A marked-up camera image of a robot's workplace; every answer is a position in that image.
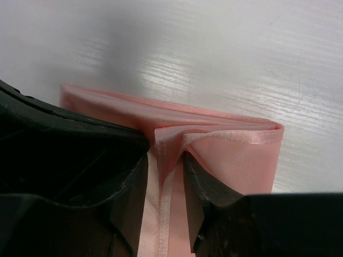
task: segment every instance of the wood grain texture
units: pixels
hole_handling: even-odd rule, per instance
[[[59,84],[269,118],[275,192],[342,191],[343,3],[2,0],[0,78],[52,104]]]

